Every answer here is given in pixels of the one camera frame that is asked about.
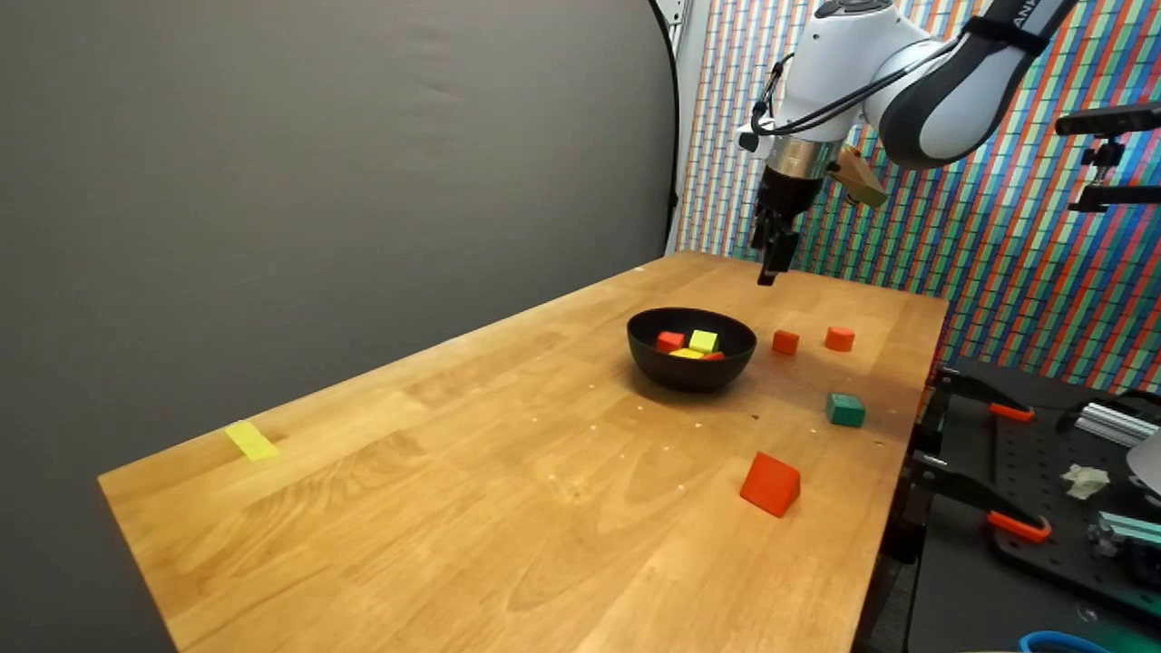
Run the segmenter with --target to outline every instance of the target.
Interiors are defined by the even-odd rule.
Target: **wooden table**
[[[254,415],[268,462],[206,432],[100,477],[173,641],[850,651],[947,304],[755,272],[659,259]],[[665,393],[622,346],[654,304],[803,346],[724,394]],[[830,387],[863,427],[826,426]],[[803,473],[787,518],[735,492],[757,450]]]

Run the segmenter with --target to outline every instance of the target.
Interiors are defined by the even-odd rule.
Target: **gray wall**
[[[659,254],[644,0],[0,4],[0,651],[154,651],[93,477]]]

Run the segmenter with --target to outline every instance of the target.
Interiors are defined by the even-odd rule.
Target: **green object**
[[[866,420],[866,406],[856,394],[826,393],[830,426],[860,427]]]

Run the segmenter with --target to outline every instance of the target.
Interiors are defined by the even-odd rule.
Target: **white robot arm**
[[[742,144],[774,137],[755,238],[757,282],[795,259],[795,219],[809,212],[860,111],[898,168],[943,168],[990,137],[1025,67],[1077,0],[995,0],[957,39],[909,26],[892,0],[822,0],[795,59],[774,67]]]

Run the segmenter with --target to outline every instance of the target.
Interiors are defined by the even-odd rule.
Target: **black bowl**
[[[656,350],[659,329],[713,329],[724,361],[679,361]],[[626,321],[626,353],[644,379],[681,393],[723,393],[755,354],[755,329],[701,307],[648,307]]]

